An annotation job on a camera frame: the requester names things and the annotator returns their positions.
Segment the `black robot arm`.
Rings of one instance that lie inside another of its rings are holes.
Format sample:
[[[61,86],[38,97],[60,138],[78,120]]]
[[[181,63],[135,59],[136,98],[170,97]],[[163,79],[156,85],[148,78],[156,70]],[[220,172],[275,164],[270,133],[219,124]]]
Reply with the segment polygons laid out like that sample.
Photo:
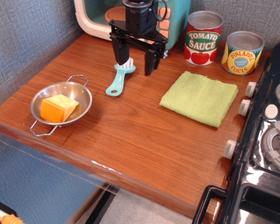
[[[145,75],[149,76],[158,68],[161,58],[166,57],[168,39],[156,28],[163,21],[157,16],[156,0],[124,0],[126,20],[110,20],[110,39],[116,62],[127,62],[130,47],[145,51]]]

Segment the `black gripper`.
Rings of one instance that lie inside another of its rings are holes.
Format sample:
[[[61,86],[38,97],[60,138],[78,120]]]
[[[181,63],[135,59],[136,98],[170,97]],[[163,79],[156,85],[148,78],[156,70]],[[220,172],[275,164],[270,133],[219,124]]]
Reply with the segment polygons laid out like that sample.
[[[129,44],[137,48],[146,49],[140,39],[152,41],[145,53],[145,76],[150,76],[160,63],[160,57],[166,58],[165,50],[168,38],[157,29],[157,23],[164,21],[166,16],[158,17],[157,0],[124,0],[125,20],[109,20],[111,25],[110,38],[115,59],[118,65],[123,65],[129,59]]]

